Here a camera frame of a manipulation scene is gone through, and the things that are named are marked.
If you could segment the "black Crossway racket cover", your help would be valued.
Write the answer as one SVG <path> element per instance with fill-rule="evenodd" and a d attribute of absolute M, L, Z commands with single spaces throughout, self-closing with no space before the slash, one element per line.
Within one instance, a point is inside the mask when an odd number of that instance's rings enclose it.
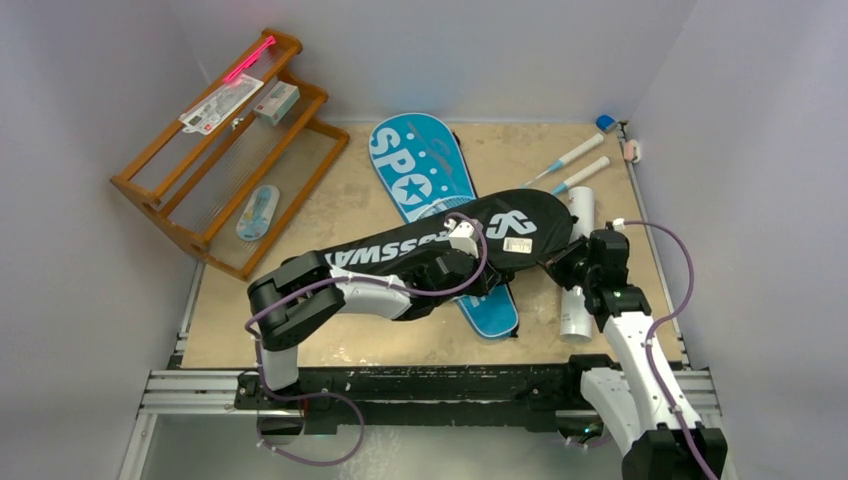
<path fill-rule="evenodd" d="M 554 195 L 511 189 L 429 209 L 411 223 L 321 251 L 351 312 L 394 321 L 458 297 L 488 297 L 564 250 L 574 216 Z"/>

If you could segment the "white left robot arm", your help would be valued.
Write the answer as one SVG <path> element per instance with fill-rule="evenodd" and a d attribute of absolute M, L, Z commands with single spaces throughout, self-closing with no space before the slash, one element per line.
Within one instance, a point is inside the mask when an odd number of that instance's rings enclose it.
<path fill-rule="evenodd" d="M 317 251 L 293 257 L 247 288 L 259 395 L 275 409 L 295 402 L 298 347 L 336 315 L 417 320 L 455 297 L 485 295 L 502 278 L 487 255 L 453 247 L 424 248 L 371 269 L 344 268 Z"/>

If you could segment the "blue racket cover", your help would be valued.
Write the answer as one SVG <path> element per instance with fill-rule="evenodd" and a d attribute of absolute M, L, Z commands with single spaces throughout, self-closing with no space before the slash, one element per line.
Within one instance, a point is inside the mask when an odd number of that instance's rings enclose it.
<path fill-rule="evenodd" d="M 406 223 L 477 198 L 460 141 L 442 120 L 427 113 L 395 115 L 378 124 L 369 140 L 378 178 Z M 509 288 L 455 303 L 482 338 L 515 338 L 519 316 Z"/>

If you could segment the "white shuttlecock tube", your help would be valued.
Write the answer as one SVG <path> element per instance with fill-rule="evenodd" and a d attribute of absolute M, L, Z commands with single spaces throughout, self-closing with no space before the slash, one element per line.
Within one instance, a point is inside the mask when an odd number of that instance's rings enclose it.
<path fill-rule="evenodd" d="M 588 238 L 595 226 L 595 193 L 585 186 L 568 191 L 569 210 L 575 217 L 570 242 Z M 560 337 L 570 344 L 586 344 L 593 338 L 594 319 L 586 310 L 582 267 L 572 283 L 562 292 L 560 303 Z"/>

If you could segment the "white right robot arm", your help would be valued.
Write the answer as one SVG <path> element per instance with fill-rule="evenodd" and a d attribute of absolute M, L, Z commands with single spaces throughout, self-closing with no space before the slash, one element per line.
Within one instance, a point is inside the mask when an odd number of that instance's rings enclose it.
<path fill-rule="evenodd" d="M 541 266 L 560 286 L 579 288 L 584 308 L 619 367 L 578 369 L 561 392 L 600 415 L 622 455 L 625 479 L 718 479 L 728 444 L 687 399 L 665 356 L 646 295 L 628 280 L 630 242 L 608 224 L 546 258 Z"/>

